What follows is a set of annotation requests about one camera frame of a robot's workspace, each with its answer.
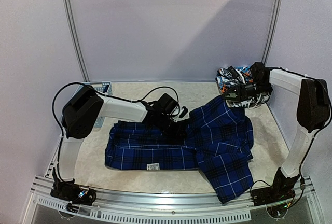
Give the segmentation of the blue plaid flannel shirt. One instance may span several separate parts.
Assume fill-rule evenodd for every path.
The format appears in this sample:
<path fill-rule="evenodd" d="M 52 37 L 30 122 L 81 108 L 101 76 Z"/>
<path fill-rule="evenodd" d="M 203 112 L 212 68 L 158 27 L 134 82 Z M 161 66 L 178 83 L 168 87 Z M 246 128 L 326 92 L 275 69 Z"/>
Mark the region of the blue plaid flannel shirt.
<path fill-rule="evenodd" d="M 199 169 L 227 203 L 253 185 L 248 166 L 253 126 L 242 107 L 230 108 L 217 96 L 192 110 L 183 121 L 186 136 L 172 138 L 152 125 L 118 121 L 109 133 L 106 167 L 117 170 Z"/>

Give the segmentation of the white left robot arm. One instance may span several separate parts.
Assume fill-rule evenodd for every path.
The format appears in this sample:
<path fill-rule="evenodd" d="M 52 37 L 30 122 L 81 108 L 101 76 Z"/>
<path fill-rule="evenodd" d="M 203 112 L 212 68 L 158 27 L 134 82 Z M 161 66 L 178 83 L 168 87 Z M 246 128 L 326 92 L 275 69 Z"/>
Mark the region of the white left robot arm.
<path fill-rule="evenodd" d="M 158 100 L 128 100 L 97 91 L 93 86 L 79 83 L 79 90 L 62 109 L 62 119 L 56 118 L 61 130 L 57 155 L 57 174 L 61 180 L 56 189 L 66 200 L 77 196 L 74 170 L 80 147 L 91 133 L 99 117 L 142 122 L 161 130 L 172 138 L 182 138 L 185 128 L 180 119 L 188 113 L 179 98 L 163 94 Z"/>

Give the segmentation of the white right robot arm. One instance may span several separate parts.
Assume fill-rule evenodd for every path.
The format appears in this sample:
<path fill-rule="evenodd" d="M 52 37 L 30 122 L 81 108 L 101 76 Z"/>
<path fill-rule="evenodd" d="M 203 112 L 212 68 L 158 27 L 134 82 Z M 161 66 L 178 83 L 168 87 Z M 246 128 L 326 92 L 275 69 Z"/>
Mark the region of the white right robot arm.
<path fill-rule="evenodd" d="M 269 101 L 274 87 L 298 97 L 296 136 L 278 174 L 281 179 L 298 178 L 313 141 L 331 123 L 326 81 L 256 62 L 251 66 L 220 68 L 216 82 L 229 107 L 253 108 L 264 104 Z"/>

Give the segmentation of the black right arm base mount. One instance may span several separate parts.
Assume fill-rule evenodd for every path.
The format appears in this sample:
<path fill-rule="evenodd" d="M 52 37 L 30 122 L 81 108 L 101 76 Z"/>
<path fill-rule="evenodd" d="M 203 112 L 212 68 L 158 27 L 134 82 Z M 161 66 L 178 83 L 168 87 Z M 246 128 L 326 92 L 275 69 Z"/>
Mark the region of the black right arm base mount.
<path fill-rule="evenodd" d="M 298 180 L 300 180 L 301 195 L 296 200 L 294 186 Z M 258 189 L 253 189 L 253 186 L 251 186 L 250 195 L 253 200 L 254 206 L 261 206 L 281 201 L 286 202 L 288 199 L 290 199 L 290 202 L 285 203 L 283 207 L 284 209 L 289 209 L 291 206 L 293 206 L 300 200 L 306 187 L 305 179 L 301 172 L 299 172 L 295 177 L 286 177 L 282 173 L 281 168 L 278 168 L 274 176 L 272 185 L 269 185 L 263 180 L 255 181 L 254 184 L 258 182 L 265 183 L 267 186 Z"/>

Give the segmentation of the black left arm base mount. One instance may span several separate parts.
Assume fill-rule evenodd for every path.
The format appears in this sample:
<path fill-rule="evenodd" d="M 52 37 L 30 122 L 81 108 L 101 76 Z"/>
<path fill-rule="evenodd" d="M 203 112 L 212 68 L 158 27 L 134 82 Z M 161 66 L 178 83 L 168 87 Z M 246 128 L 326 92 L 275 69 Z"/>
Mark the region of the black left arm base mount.
<path fill-rule="evenodd" d="M 54 180 L 50 195 L 72 204 L 91 206 L 96 200 L 96 191 L 89 186 L 75 184 L 75 181 L 61 181 L 56 170 L 52 170 Z"/>

